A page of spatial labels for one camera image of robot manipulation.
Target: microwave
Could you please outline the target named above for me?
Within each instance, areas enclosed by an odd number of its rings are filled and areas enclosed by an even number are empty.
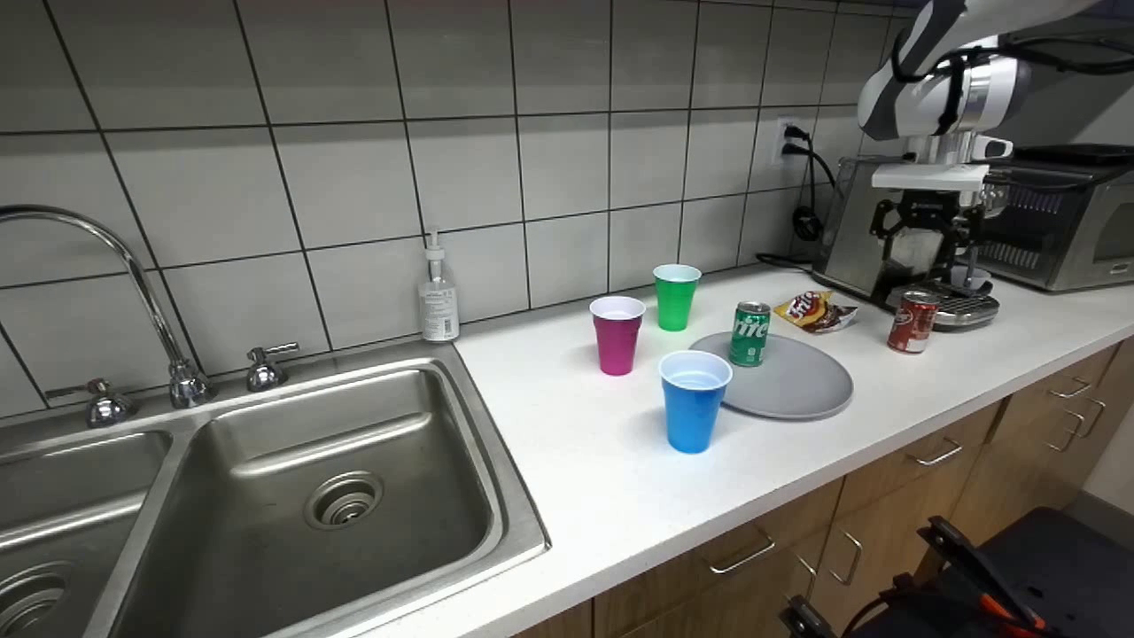
[[[977,258],[1042,290],[1134,285],[1134,151],[1017,151],[991,172],[1005,208],[980,227]]]

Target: wooden cabinet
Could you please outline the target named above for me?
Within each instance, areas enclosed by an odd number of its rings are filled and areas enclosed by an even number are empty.
[[[984,407],[847,477],[811,592],[835,630],[889,590],[892,574],[916,568],[924,558],[916,530],[937,516],[953,516],[991,423],[994,407]]]
[[[1010,397],[953,522],[991,540],[1033,509],[1066,509],[1129,407],[1129,345]]]
[[[809,592],[840,485],[823,485],[596,600],[596,635],[751,635]]]

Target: green cup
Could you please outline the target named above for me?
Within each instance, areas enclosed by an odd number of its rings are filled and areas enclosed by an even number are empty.
[[[698,282],[703,282],[703,269],[685,263],[666,263],[652,269],[652,285],[660,295],[660,331],[680,335],[687,327]]]

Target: faucet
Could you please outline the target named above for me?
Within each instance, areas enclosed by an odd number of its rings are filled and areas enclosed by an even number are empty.
[[[136,290],[147,311],[147,324],[156,331],[156,340],[163,345],[165,360],[171,360],[171,406],[175,407],[190,407],[198,402],[210,397],[210,384],[205,373],[181,351],[181,345],[175,340],[175,331],[165,324],[165,311],[156,304],[156,295],[146,285],[146,273],[138,265],[138,255],[126,247],[126,243],[119,243],[111,227],[79,218],[71,208],[58,208],[58,205],[0,205],[0,223],[19,223],[19,219],[46,219],[46,223],[65,223],[65,227],[79,227],[84,234],[91,234],[100,245],[105,245],[131,273]]]

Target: faucet handle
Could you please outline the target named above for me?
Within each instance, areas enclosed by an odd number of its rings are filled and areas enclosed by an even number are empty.
[[[279,387],[287,380],[287,373],[279,370],[279,360],[290,351],[296,351],[296,345],[251,349],[249,351],[251,370],[246,376],[246,387],[251,394]]]
[[[112,389],[105,380],[91,380],[84,387],[60,387],[60,389],[46,389],[48,402],[58,397],[71,397],[71,394],[87,394],[87,406],[84,406],[84,425],[112,425],[126,415],[136,415],[136,406]]]

